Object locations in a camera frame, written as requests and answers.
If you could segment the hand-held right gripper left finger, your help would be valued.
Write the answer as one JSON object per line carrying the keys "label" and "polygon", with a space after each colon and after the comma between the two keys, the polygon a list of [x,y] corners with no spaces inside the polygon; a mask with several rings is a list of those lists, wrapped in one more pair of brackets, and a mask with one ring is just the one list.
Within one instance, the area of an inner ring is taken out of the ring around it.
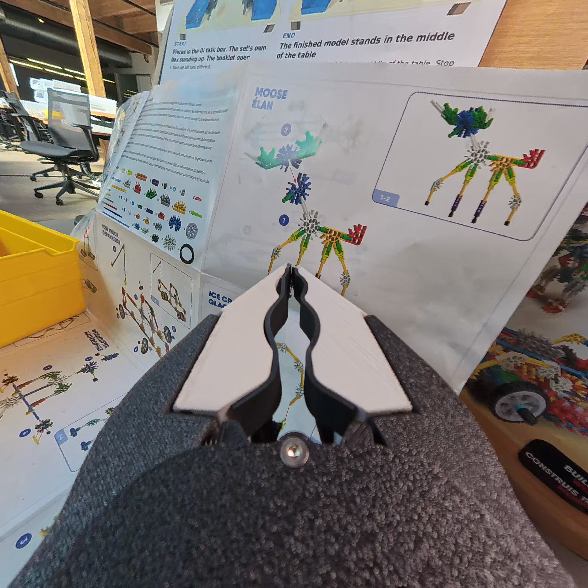
{"label": "hand-held right gripper left finger", "polygon": [[282,385],[275,335],[288,318],[286,264],[226,306],[173,405],[216,420],[272,420]]}

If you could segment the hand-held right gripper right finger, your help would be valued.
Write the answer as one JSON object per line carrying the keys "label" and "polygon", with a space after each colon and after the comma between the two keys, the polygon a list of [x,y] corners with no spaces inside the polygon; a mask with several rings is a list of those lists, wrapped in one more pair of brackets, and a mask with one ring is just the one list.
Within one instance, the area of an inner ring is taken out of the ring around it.
{"label": "hand-held right gripper right finger", "polygon": [[309,339],[305,401],[315,418],[327,418],[327,397],[335,408],[367,417],[411,412],[413,405],[394,373],[366,313],[304,268],[292,269],[300,304],[300,328]]}

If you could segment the printed instruction sheet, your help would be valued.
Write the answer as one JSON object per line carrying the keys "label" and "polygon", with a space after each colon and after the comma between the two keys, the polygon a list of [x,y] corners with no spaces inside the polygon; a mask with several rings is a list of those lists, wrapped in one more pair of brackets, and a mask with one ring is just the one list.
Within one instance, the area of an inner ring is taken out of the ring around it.
{"label": "printed instruction sheet", "polygon": [[582,207],[587,73],[240,65],[131,98],[72,239],[86,311],[1,350],[18,568],[130,388],[272,271],[395,331],[458,392]]}

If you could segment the white task poster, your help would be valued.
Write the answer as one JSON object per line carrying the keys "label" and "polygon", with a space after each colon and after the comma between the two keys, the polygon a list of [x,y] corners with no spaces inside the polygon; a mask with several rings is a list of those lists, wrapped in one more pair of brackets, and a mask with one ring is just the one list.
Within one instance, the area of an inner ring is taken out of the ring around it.
{"label": "white task poster", "polygon": [[158,83],[253,61],[478,66],[506,1],[175,1]]}

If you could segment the printed building set box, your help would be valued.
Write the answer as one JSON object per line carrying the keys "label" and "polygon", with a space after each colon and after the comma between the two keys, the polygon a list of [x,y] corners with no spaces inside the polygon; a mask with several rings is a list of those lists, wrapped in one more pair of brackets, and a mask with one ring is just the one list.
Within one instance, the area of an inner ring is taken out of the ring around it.
{"label": "printed building set box", "polygon": [[587,559],[587,207],[461,394],[539,530]]}

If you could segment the yellow box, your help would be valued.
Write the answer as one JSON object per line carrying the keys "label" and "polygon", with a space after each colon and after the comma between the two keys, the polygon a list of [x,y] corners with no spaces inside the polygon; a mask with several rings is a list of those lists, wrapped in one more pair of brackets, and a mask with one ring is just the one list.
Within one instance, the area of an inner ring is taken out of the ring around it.
{"label": "yellow box", "polygon": [[86,310],[78,243],[1,211],[1,347]]}

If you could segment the black office chair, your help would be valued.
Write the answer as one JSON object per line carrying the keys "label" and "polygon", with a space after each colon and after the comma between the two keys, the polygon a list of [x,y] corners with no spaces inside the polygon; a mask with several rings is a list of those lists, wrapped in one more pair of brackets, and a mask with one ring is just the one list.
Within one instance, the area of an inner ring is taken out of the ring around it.
{"label": "black office chair", "polygon": [[48,129],[52,142],[24,141],[24,152],[42,156],[53,161],[56,169],[62,173],[63,180],[34,189],[34,196],[43,198],[43,190],[60,188],[55,196],[55,203],[63,205],[62,195],[74,194],[76,188],[97,197],[92,186],[74,178],[73,165],[90,165],[99,160],[99,152],[93,141],[89,96],[49,88],[48,94]]}
{"label": "black office chair", "polygon": [[1,97],[5,99],[12,108],[12,116],[15,117],[24,130],[23,141],[46,142],[34,119],[25,109],[16,94],[1,90]]}

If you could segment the wooden post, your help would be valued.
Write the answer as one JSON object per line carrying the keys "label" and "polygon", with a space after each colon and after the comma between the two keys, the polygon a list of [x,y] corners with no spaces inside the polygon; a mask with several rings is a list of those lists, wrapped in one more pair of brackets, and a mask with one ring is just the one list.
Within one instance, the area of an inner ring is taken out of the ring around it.
{"label": "wooden post", "polygon": [[69,1],[88,93],[106,98],[93,22],[88,1]]}
{"label": "wooden post", "polygon": [[20,98],[17,80],[11,70],[11,64],[7,57],[4,42],[0,39],[0,63],[1,63],[1,77],[4,83],[5,91],[15,94]]}

